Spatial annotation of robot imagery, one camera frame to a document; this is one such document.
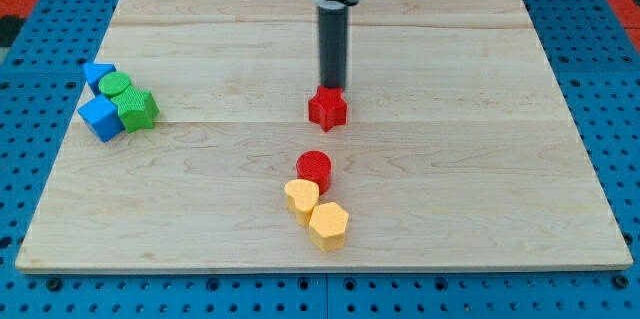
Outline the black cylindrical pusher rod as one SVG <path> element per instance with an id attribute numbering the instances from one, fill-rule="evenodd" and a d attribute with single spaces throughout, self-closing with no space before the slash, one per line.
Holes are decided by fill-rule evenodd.
<path id="1" fill-rule="evenodd" d="M 344 89 L 347 78 L 349 9 L 318 8 L 320 84 Z"/>

